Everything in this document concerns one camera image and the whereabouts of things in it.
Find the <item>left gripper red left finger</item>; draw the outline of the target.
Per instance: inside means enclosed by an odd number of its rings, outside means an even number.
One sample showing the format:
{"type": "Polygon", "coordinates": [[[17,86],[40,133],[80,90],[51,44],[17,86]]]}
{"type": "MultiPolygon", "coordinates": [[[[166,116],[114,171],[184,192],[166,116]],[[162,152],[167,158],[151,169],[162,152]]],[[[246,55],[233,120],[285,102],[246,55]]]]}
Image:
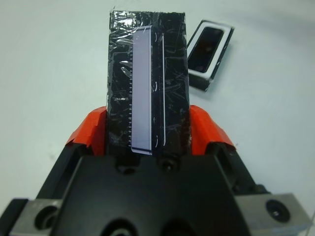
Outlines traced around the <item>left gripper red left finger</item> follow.
{"type": "Polygon", "coordinates": [[[105,154],[106,113],[105,106],[91,111],[70,135],[38,197],[62,197],[80,158],[85,155],[105,154]]]}

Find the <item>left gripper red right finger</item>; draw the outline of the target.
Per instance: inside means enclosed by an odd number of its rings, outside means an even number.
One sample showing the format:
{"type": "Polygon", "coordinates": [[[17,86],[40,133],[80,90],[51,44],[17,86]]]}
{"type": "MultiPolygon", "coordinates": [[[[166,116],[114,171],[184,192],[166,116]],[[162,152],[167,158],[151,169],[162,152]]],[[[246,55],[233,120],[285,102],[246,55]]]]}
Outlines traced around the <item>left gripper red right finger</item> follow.
{"type": "Polygon", "coordinates": [[[189,114],[192,154],[215,156],[234,194],[258,194],[259,185],[251,177],[225,131],[198,106],[191,105],[189,114]]]}

